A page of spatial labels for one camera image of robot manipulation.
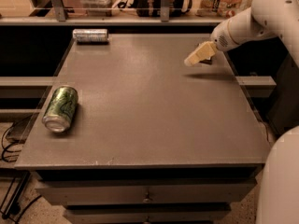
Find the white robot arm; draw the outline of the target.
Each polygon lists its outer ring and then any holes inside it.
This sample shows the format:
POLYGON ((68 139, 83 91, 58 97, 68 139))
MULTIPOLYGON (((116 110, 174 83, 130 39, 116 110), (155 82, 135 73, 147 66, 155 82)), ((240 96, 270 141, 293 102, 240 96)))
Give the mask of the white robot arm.
MULTIPOLYGON (((278 37, 299 66, 298 0, 252 0, 251 7, 220 23, 184 61, 193 66, 249 42, 278 37)), ((256 224, 299 224, 299 126, 272 146, 263 168, 256 224)))

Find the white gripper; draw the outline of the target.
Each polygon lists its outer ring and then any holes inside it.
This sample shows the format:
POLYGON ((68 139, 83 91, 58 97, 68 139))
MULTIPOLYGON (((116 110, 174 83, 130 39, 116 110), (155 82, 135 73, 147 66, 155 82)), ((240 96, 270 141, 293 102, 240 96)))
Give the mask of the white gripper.
POLYGON ((235 42, 229 34, 229 22, 223 21, 217 25, 210 39, 213 41, 205 41, 201 43, 189 56, 184 60, 187 66, 194 66, 203 60, 207 60, 214 56, 217 49, 220 51, 228 51, 235 47, 235 42))

